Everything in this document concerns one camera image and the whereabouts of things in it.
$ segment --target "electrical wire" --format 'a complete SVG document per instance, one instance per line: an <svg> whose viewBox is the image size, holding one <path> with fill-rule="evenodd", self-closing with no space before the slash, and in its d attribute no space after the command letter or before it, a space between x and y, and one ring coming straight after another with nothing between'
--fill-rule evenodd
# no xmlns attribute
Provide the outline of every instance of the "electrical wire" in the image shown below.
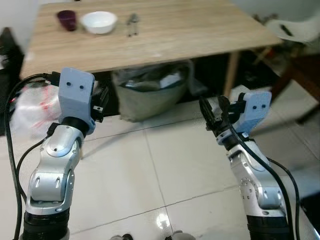
<svg viewBox="0 0 320 240"><path fill-rule="evenodd" d="M226 123L231 131L231 133L234 135L235 139L237 140L238 144L240 144L244 150L248 152L259 164L261 164L276 180L278 183L285 202L285 208L287 213L287 220L288 220L288 226L289 226L289 237L290 239L294 240L294 226L293 226L293 219L292 219L292 212L291 212L291 205L289 196L286 190L285 185L281 181L278 174L266 163L264 162L258 155L256 155L246 144L245 142L239 137L238 133L236 132L235 128L232 126L230 120L229 120L229 106L230 102L225 96L218 97L219 106L222 109L222 114L224 119L226 120Z"/></svg>
<svg viewBox="0 0 320 240"><path fill-rule="evenodd" d="M17 213L16 213L16 224L15 224L15 231L14 231L14 239L19 239L20 234L20 228L21 228L21 222L22 222L22 201L21 201L21 193L19 189L19 176L17 175L17 168L15 163L15 156L14 156L14 148L12 143L12 136L11 136L11 130L10 130L10 122L9 122L9 115L10 115L10 104L11 100L15 97L17 90L21 89L26 83L30 82L31 80L37 79L37 78L43 78L44 74L34 74L31 75L24 80L18 82L12 89L12 91L9 94L9 97L5 104L4 109L4 127L5 127L5 135L6 135L6 141L8 144L8 153L9 153L9 160L10 160L10 167L11 167L11 173L13 178L13 184L14 184L14 190L15 190L15 197L16 197L16 205L17 205Z"/></svg>
<svg viewBox="0 0 320 240"><path fill-rule="evenodd" d="M19 175L20 175L20 168L21 168L21 165L25 159L25 157L33 150L35 149L36 147L40 146L44 141L46 140L46 137L44 139L42 139L41 141L37 142L35 145L33 145L32 147L30 147L27 151L25 151L25 153L21 156L17 166L16 166L16 174L18 176L18 186L19 186L19 191L20 191L20 194L24 200L24 203L27 202L27 195L25 193L25 191L23 190L21 184L20 184L20 179L19 179Z"/></svg>
<svg viewBox="0 0 320 240"><path fill-rule="evenodd" d="M296 180L294 179L294 176L292 176L291 172L288 169L286 169L286 167L284 167L282 164L280 164L277 161L272 160L271 158L267 157L267 159L269 160L269 162L277 165L283 171L285 171L285 173L291 179L291 182L293 184L294 191L295 191L295 237L296 237L296 240L300 240L300 229L299 229L300 195L299 195L299 189L298 189L298 185L296 183Z"/></svg>

